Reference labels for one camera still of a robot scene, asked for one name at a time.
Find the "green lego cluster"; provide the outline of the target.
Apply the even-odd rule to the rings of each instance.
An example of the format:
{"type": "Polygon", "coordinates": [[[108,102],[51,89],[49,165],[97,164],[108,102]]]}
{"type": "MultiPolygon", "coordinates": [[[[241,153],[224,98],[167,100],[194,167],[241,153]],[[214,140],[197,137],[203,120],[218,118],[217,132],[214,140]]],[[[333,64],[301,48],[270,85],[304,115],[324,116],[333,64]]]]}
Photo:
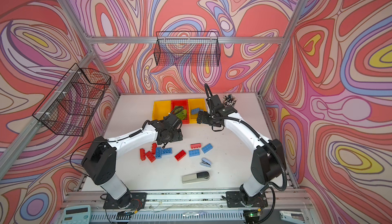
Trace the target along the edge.
{"type": "Polygon", "coordinates": [[[179,118],[180,120],[182,121],[187,120],[187,110],[184,109],[183,107],[176,107],[174,109],[174,112],[177,118],[179,118]]]}

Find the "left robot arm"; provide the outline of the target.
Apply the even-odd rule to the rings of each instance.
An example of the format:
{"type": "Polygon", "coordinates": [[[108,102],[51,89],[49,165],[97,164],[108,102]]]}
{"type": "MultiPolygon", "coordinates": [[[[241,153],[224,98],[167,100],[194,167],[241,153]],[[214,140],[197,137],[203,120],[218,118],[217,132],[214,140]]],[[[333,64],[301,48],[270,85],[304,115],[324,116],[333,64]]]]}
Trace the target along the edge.
{"type": "Polygon", "coordinates": [[[109,139],[100,136],[91,142],[82,160],[82,167],[93,182],[115,200],[119,208],[129,206],[132,195],[116,174],[117,160],[146,143],[156,143],[165,148],[168,143],[181,141],[182,121],[177,114],[183,110],[181,106],[176,107],[163,120],[146,120],[135,131],[109,139]]]}

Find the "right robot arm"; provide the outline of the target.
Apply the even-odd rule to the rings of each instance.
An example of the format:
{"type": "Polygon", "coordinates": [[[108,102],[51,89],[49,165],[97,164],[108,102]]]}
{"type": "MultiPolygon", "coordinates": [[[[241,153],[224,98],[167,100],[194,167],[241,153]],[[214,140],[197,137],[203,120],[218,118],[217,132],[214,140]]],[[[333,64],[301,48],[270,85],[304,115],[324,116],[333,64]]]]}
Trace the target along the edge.
{"type": "Polygon", "coordinates": [[[240,186],[239,197],[229,199],[239,201],[244,206],[267,189],[285,191],[287,189],[286,162],[283,144],[278,139],[269,139],[248,124],[232,106],[221,102],[218,95],[212,94],[208,84],[204,84],[209,111],[199,112],[198,124],[211,127],[212,131],[230,130],[253,153],[250,170],[252,176],[240,186]]]}

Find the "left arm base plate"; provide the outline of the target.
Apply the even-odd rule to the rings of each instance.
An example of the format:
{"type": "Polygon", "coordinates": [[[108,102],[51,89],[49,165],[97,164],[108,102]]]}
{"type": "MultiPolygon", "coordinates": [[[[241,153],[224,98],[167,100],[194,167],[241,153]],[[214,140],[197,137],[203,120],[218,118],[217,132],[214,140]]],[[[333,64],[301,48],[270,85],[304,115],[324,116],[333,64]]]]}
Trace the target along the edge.
{"type": "Polygon", "coordinates": [[[115,200],[110,194],[107,193],[103,208],[105,210],[131,209],[139,211],[145,207],[146,200],[146,192],[127,192],[119,200],[115,200]]]}

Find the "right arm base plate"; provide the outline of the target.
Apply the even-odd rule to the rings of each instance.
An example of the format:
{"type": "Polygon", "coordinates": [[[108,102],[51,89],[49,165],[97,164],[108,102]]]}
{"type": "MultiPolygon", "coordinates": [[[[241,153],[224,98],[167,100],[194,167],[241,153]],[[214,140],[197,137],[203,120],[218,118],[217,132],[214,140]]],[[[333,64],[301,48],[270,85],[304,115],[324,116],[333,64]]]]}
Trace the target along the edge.
{"type": "Polygon", "coordinates": [[[228,191],[222,198],[226,201],[229,208],[260,208],[268,206],[267,198],[264,193],[257,193],[255,196],[248,196],[241,191],[228,191]]]}

